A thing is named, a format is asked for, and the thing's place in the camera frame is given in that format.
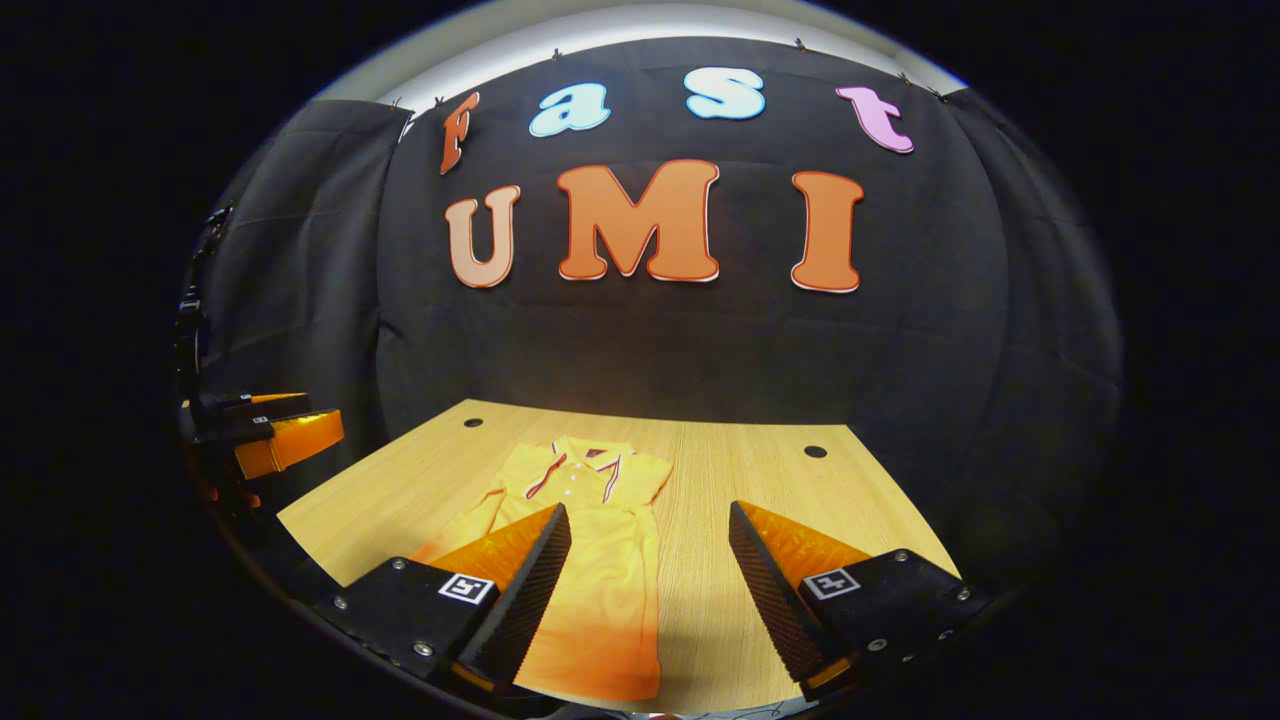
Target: orange letter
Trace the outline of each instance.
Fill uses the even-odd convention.
[[[705,160],[663,163],[640,196],[631,202],[604,165],[573,168],[556,184],[568,193],[568,258],[561,263],[567,281],[595,281],[609,265],[595,252],[599,231],[604,247],[625,277],[631,277],[649,238],[658,233],[658,251],[649,274],[659,281],[708,282],[719,275],[719,263],[708,251],[707,193],[719,168]]]
[[[863,199],[863,186],[831,173],[804,172],[791,176],[791,184],[804,193],[808,220],[804,258],[791,268],[791,282],[805,290],[852,292],[858,270],[850,261],[854,243],[854,202]]]
[[[449,259],[453,274],[470,287],[493,287],[511,273],[513,242],[511,238],[511,206],[520,197],[520,188],[508,184],[484,197],[493,213],[493,256],[488,263],[476,260],[471,243],[471,217],[476,214],[475,200],[461,200],[449,205],[444,219],[449,222]]]
[[[462,149],[458,142],[467,138],[467,129],[471,128],[471,110],[480,104],[480,94],[472,92],[458,105],[458,109],[444,118],[444,158],[440,160],[440,174],[453,169],[462,159]]]

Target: shirt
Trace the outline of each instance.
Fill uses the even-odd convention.
[[[573,544],[516,684],[605,701],[658,694],[658,527],[671,462],[627,443],[562,437],[518,445],[494,484],[411,559],[430,564],[549,505]]]

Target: letter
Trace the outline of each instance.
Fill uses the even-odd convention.
[[[698,94],[685,104],[699,118],[745,120],[764,110],[764,96],[756,92],[764,81],[751,70],[698,68],[685,76],[685,87]]]
[[[488,261],[476,260],[471,241],[471,217],[476,213],[475,200],[460,200],[444,211],[449,223],[449,260],[453,274],[468,287],[493,287],[511,274],[515,241],[511,232],[511,206],[520,199],[520,187],[508,184],[485,196],[484,204],[493,213],[493,256]]]
[[[458,143],[467,138],[471,129],[471,110],[480,104],[480,94],[472,92],[470,97],[458,105],[458,109],[444,118],[444,158],[440,159],[440,174],[453,169],[462,159],[462,149]]]
[[[591,129],[609,117],[604,106],[604,86],[584,82],[557,90],[538,104],[541,113],[529,123],[534,137],[549,137],[564,129]]]
[[[854,204],[863,199],[856,182],[831,173],[791,176],[804,193],[804,258],[791,268],[791,282],[820,292],[858,290],[858,270],[850,260],[854,243]]]
[[[595,281],[609,265],[595,251],[595,234],[625,277],[631,277],[649,238],[658,251],[645,266],[659,281],[710,282],[719,275],[708,250],[707,196],[719,168],[705,160],[663,163],[631,202],[618,178],[604,165],[573,168],[557,187],[568,193],[568,258],[559,265],[567,281]]]
[[[836,95],[854,104],[854,113],[858,114],[858,122],[861,123],[863,132],[874,140],[877,145],[904,155],[914,149],[911,138],[893,132],[893,126],[888,122],[890,115],[895,118],[902,117],[897,111],[897,108],[881,100],[874,90],[869,87],[841,87],[836,91]]]

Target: wooden table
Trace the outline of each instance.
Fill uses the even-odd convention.
[[[484,423],[465,427],[471,418]],[[728,509],[735,500],[870,555],[909,547],[959,575],[924,518],[845,425],[648,420],[466,400],[279,516],[311,557],[347,585],[387,557],[417,550],[484,492],[516,443],[566,434],[630,442],[675,465],[653,503],[660,536],[662,692],[644,702],[609,703],[612,708],[701,714],[800,694],[730,550]],[[828,455],[810,457],[806,446]]]

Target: blue letter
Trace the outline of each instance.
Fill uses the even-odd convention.
[[[609,117],[609,110],[604,106],[604,86],[598,82],[584,82],[557,90],[544,97],[538,106],[543,111],[529,123],[529,132],[534,137],[548,137],[563,132],[564,128],[591,129]]]
[[[698,68],[685,76],[685,87],[698,94],[686,105],[699,118],[745,120],[764,110],[764,96],[756,92],[764,81],[751,70]]]

